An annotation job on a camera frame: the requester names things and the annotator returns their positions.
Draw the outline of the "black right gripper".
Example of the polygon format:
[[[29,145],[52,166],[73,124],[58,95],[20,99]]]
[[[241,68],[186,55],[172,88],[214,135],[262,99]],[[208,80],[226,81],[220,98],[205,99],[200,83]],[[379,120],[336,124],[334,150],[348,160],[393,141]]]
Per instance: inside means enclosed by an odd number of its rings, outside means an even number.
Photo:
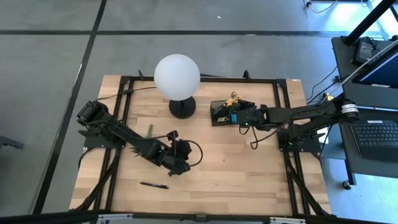
[[[239,101],[231,105],[230,113],[237,113],[236,120],[240,127],[263,128],[269,124],[266,116],[267,109],[267,105],[260,105],[258,108],[253,102]]]

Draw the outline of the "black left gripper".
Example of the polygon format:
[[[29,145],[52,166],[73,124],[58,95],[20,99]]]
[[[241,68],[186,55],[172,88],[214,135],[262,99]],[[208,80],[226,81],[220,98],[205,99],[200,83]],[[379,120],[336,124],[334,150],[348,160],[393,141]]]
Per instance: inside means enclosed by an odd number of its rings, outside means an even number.
[[[187,160],[191,152],[192,149],[187,141],[177,141],[172,143],[171,148],[161,151],[157,163],[169,170],[169,176],[181,175],[190,171],[190,164]]]

